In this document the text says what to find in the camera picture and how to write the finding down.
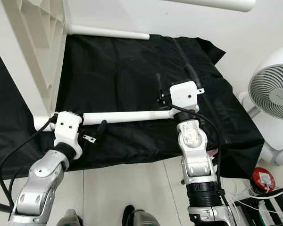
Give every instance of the red device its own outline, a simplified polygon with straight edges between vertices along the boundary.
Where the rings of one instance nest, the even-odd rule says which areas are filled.
[[[260,192],[271,192],[275,189],[273,175],[262,167],[256,167],[252,174],[252,184]]]

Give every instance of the electric fan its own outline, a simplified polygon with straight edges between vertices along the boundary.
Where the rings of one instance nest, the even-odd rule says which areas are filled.
[[[261,158],[283,165],[283,47],[256,70],[239,100],[265,139]]]

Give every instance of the black fabric backdrop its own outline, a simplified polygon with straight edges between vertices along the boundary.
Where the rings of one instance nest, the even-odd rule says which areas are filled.
[[[214,64],[225,52],[199,38],[176,38],[197,71],[205,89],[199,95],[200,113],[222,131],[221,175],[247,178],[254,169],[264,140],[231,85]],[[160,73],[163,88],[188,79],[186,62],[169,37],[150,40],[72,35],[67,37],[57,111],[116,112],[158,110]],[[97,126],[84,129],[94,135]],[[213,129],[203,125],[208,149],[216,146]],[[0,59],[0,160],[34,132],[33,118]],[[52,147],[53,133],[43,132],[7,161],[4,177],[40,158]],[[102,141],[83,147],[83,155],[69,170],[105,167],[121,163],[153,162],[181,155],[174,120],[139,121],[107,125]]]

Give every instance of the white wall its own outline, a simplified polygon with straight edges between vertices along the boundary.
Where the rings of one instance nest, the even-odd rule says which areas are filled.
[[[256,67],[283,46],[283,0],[257,0],[248,13],[162,0],[65,0],[73,24],[101,28],[201,37],[227,54],[217,68],[246,90]]]

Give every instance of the fan grille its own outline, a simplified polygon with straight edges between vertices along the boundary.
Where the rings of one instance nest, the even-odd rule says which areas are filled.
[[[250,81],[249,92],[254,103],[269,115],[283,119],[283,104],[275,103],[270,96],[277,90],[283,91],[283,65],[265,68]]]

